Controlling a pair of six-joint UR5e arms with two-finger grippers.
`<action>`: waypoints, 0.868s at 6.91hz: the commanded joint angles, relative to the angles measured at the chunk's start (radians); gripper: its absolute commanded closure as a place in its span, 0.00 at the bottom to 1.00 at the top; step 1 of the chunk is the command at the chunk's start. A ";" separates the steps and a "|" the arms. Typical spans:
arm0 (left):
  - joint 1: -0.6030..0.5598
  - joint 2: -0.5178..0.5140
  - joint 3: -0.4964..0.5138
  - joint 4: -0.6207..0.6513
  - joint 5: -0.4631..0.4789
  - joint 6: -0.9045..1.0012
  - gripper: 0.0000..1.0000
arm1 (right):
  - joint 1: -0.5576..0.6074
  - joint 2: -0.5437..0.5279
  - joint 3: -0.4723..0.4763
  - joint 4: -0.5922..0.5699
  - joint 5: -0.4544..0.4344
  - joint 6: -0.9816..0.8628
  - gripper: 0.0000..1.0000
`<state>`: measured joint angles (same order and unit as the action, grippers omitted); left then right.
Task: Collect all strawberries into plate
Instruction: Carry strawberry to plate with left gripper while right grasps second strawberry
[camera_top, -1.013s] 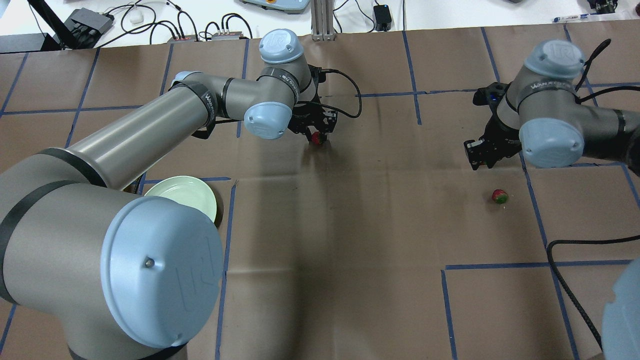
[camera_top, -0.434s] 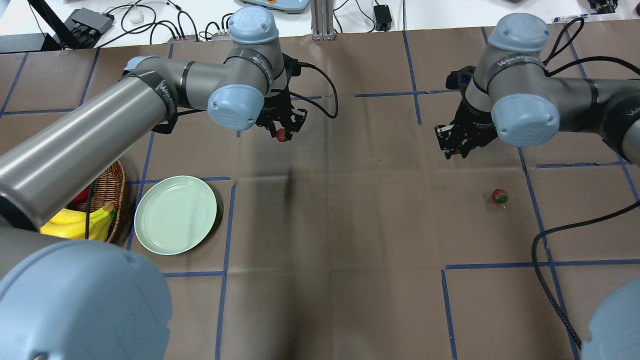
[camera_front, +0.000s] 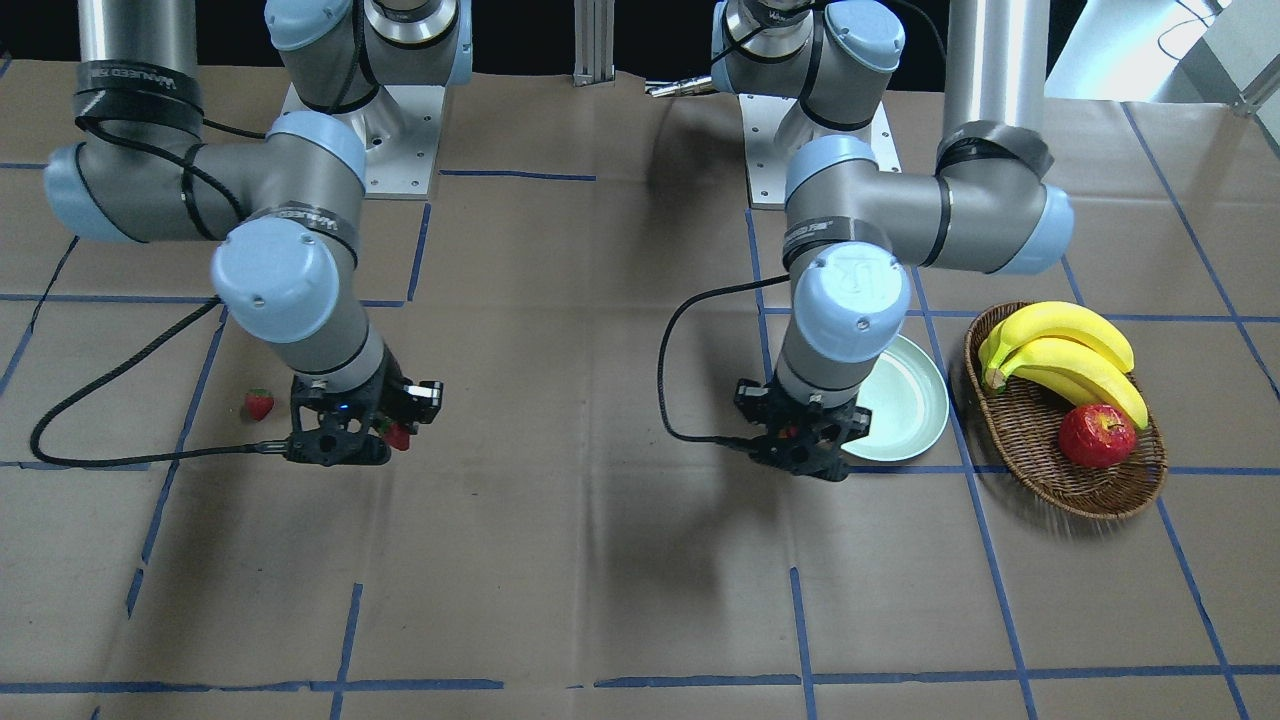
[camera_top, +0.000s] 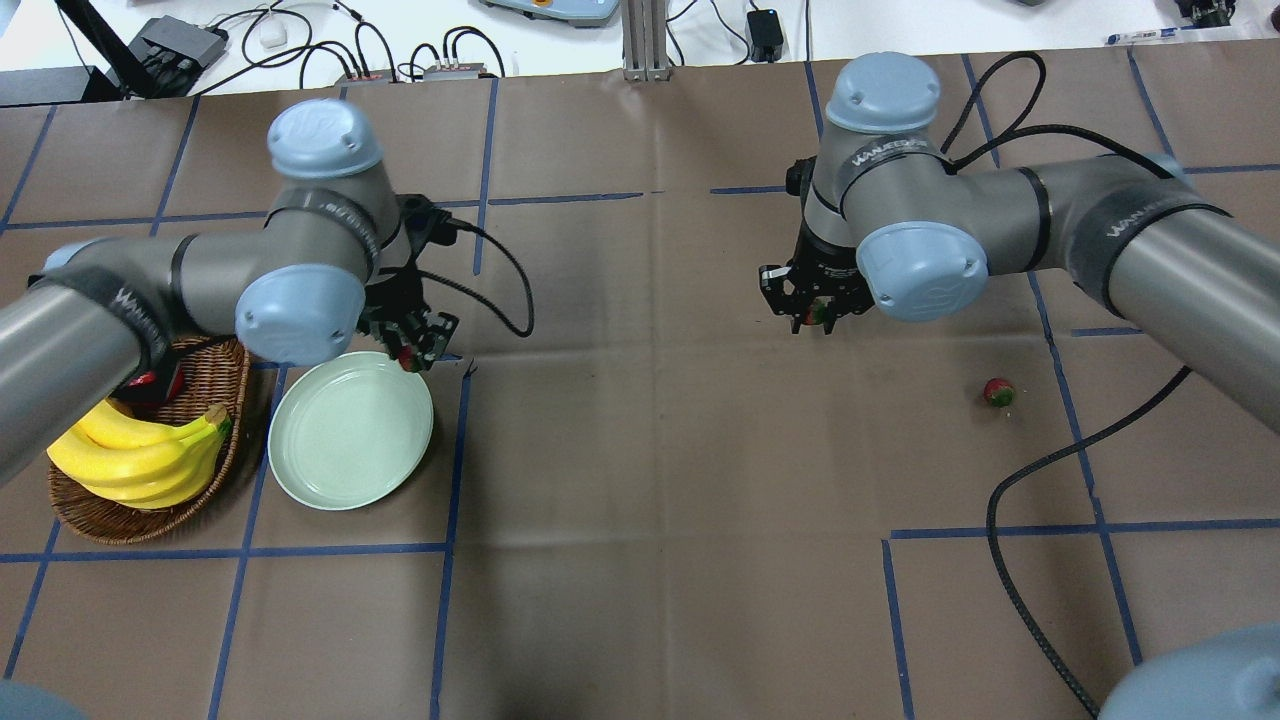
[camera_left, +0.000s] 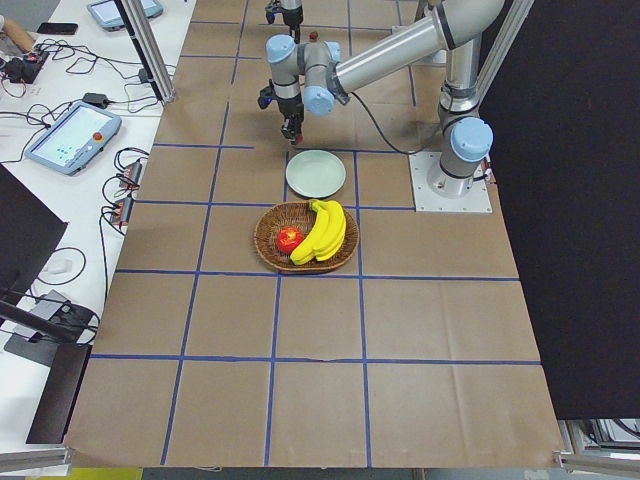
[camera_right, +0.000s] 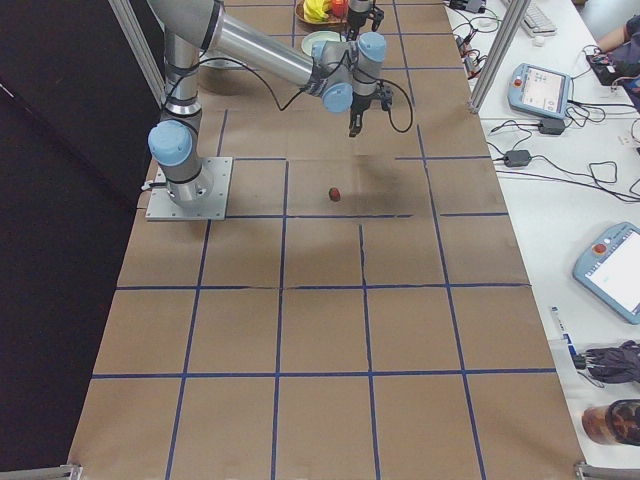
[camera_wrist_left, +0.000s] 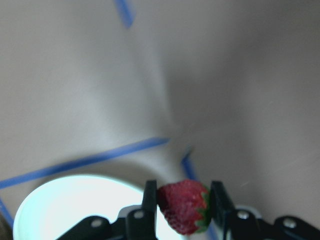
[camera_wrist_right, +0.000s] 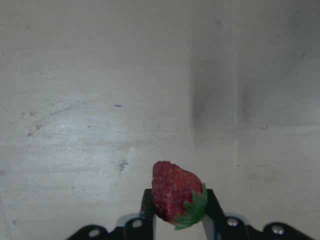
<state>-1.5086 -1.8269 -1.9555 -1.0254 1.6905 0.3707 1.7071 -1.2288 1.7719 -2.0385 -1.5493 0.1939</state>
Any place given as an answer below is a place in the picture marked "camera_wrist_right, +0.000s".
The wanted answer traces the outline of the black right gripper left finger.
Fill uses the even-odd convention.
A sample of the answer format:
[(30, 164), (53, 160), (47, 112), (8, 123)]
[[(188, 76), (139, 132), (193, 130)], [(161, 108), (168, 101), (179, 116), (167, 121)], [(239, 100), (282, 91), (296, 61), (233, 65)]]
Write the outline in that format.
[(154, 240), (156, 226), (156, 208), (152, 190), (145, 189), (141, 200), (140, 211), (124, 225), (125, 240)]

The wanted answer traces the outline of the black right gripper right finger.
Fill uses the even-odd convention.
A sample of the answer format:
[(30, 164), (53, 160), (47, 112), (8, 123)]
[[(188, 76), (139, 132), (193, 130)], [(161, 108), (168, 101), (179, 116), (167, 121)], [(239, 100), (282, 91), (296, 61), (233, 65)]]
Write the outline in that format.
[(212, 189), (207, 189), (207, 205), (202, 220), (207, 240), (250, 240), (245, 223), (236, 216), (225, 215)]

